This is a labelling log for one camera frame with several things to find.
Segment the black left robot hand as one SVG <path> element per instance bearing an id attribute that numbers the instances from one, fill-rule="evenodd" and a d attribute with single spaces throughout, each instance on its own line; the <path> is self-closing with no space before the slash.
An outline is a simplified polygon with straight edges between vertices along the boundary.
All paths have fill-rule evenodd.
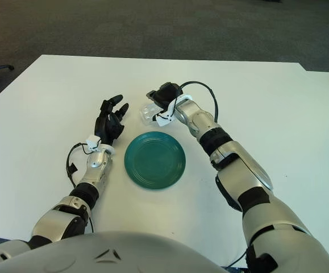
<path id="1" fill-rule="evenodd" d="M 102 102 L 94 127 L 94 135 L 100 138 L 102 144 L 112 146 L 114 140 L 118 139 L 124 130 L 121 121 L 129 108 L 129 104 L 125 103 L 118 110 L 113 111 L 122 99 L 123 96 L 119 94 Z"/>

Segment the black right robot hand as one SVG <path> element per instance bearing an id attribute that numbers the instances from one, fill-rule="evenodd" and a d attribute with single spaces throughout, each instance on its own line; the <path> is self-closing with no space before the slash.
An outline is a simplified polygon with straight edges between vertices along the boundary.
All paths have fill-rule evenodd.
<path id="1" fill-rule="evenodd" d="M 183 94 L 180 86 L 166 82 L 158 90 L 150 91 L 146 94 L 147 98 L 154 102 L 155 105 L 162 109 L 162 113 L 168 110 L 169 104 L 177 97 Z"/>

